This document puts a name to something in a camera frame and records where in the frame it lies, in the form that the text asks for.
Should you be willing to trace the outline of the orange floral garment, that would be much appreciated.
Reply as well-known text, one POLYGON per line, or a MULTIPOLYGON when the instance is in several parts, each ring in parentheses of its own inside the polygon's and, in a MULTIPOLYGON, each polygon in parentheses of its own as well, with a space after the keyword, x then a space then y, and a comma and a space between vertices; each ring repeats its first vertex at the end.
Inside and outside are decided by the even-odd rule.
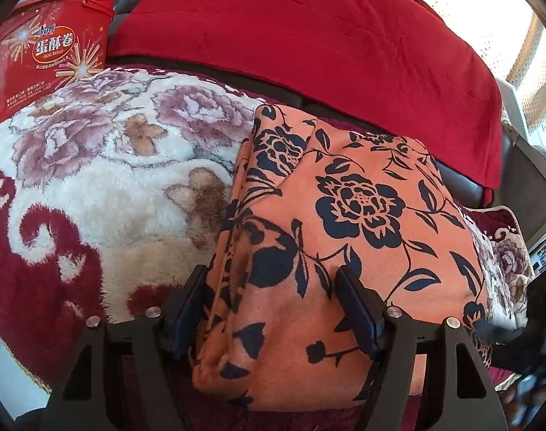
POLYGON ((486 314, 471 231, 421 142, 260 106, 207 275, 195 388, 255 411, 363 402, 371 359, 335 295, 343 266, 415 319, 471 331, 486 314))

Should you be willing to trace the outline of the red floral plush blanket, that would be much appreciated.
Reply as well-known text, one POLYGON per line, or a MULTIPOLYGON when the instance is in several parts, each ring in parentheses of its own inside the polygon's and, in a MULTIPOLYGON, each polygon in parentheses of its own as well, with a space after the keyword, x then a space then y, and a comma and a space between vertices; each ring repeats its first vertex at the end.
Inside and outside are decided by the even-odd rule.
POLYGON ((210 259, 258 100, 115 68, 0 125, 0 392, 49 392, 88 317, 130 321, 210 259))

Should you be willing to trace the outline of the red egg roll box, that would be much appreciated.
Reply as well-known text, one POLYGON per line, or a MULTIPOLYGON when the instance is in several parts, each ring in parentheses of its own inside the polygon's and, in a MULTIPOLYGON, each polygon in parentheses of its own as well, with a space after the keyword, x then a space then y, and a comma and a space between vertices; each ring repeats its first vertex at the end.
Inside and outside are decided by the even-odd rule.
POLYGON ((27 0, 0 28, 0 123, 106 63, 115 0, 27 0))

